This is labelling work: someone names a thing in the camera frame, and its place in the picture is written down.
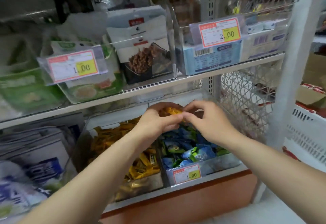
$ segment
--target white floor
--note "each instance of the white floor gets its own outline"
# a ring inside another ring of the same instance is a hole
[[[210,218],[198,224],[305,224],[288,206],[267,190],[258,204]]]

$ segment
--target price tag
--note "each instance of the price tag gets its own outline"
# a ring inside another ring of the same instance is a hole
[[[54,83],[99,74],[92,49],[47,58]]]
[[[201,178],[201,171],[199,165],[185,167],[183,169],[177,169],[173,171],[174,182],[180,184],[183,182],[191,181]]]
[[[237,18],[200,24],[199,30],[204,47],[220,45],[241,39]]]

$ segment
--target person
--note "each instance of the person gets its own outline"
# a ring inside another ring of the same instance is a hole
[[[19,223],[96,223],[133,161],[163,132],[177,129],[182,119],[208,141],[237,156],[306,223],[326,222],[326,173],[244,136],[213,102],[193,101],[182,114],[160,117],[158,111],[169,106],[179,108],[165,102],[149,107],[132,131]]]

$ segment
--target brown cardboard box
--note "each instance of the brown cardboard box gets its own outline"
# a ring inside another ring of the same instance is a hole
[[[302,82],[326,89],[326,56],[313,53],[309,55]],[[326,108],[326,94],[301,85],[299,86],[296,99],[314,110]]]

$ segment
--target forearm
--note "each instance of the forearm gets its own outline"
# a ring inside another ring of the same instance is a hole
[[[225,146],[304,221],[325,223],[326,173],[242,134]]]
[[[96,223],[128,168],[141,153],[137,140],[140,138],[130,133],[114,143],[21,223]]]

